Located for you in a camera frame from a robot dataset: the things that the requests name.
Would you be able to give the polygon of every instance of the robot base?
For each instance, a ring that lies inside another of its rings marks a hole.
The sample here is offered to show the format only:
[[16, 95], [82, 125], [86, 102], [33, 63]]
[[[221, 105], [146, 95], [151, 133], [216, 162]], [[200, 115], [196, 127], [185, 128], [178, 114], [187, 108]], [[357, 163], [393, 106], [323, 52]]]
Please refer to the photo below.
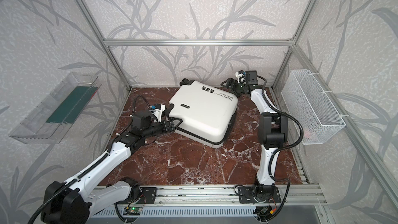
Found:
[[275, 200], [275, 203], [281, 203], [281, 196], [279, 194], [278, 187], [275, 187], [274, 194], [265, 199], [265, 201], [256, 200], [253, 196], [253, 188], [252, 187], [237, 187], [239, 194], [239, 202], [240, 203], [273, 203], [272, 198]]

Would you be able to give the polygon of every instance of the white mesh basket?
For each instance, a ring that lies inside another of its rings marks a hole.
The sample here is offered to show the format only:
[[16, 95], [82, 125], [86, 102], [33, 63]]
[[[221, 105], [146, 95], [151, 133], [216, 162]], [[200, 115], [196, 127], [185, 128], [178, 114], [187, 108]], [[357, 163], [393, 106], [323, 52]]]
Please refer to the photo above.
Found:
[[304, 128], [303, 144], [323, 144], [346, 126], [309, 70], [292, 70], [281, 94], [290, 115]]

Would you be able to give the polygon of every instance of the white suitcase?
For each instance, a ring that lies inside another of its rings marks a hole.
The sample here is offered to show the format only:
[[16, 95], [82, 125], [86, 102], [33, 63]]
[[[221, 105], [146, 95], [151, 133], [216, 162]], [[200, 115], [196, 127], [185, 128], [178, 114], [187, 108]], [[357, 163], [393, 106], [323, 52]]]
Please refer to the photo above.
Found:
[[168, 116], [183, 120], [176, 133], [218, 148], [234, 125], [237, 106], [234, 94], [189, 81], [171, 98]]

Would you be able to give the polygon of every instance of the gray floor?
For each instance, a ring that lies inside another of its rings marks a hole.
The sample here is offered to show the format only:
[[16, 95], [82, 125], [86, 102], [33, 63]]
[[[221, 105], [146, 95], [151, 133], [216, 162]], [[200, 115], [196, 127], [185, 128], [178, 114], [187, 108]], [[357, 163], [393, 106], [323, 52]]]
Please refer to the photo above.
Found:
[[[122, 224], [118, 218], [91, 218], [87, 224]], [[254, 217], [138, 218], [134, 224], [258, 224]], [[320, 224], [314, 206], [284, 206], [269, 223]]]

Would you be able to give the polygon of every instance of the leaf pattern wallpaper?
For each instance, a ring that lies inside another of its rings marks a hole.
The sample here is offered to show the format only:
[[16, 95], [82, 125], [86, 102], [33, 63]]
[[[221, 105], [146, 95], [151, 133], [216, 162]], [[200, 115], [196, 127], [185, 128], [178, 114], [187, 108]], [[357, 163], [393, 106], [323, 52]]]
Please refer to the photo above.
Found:
[[[320, 0], [298, 41], [396, 179], [397, 2]], [[294, 56], [289, 65], [283, 78], [301, 68]], [[322, 145], [301, 145], [299, 151], [337, 223], [398, 223], [397, 211], [344, 131]]]
[[[0, 0], [0, 222], [27, 223], [45, 188], [102, 153], [129, 92], [73, 0]], [[59, 144], [8, 136], [70, 72], [102, 84]]]
[[[292, 38], [309, 0], [85, 0], [105, 38]], [[219, 85], [256, 69], [271, 85], [287, 47], [115, 46], [136, 86]]]

